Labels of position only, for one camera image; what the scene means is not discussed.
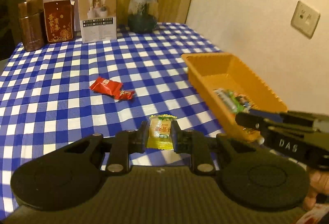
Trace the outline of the person right hand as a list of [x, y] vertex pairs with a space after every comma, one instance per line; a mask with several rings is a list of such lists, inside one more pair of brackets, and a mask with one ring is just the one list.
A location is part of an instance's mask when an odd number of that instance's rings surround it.
[[318, 194], [328, 196], [328, 172], [315, 170], [307, 167], [309, 175], [309, 189], [306, 197], [303, 200], [303, 209], [311, 210], [316, 204]]

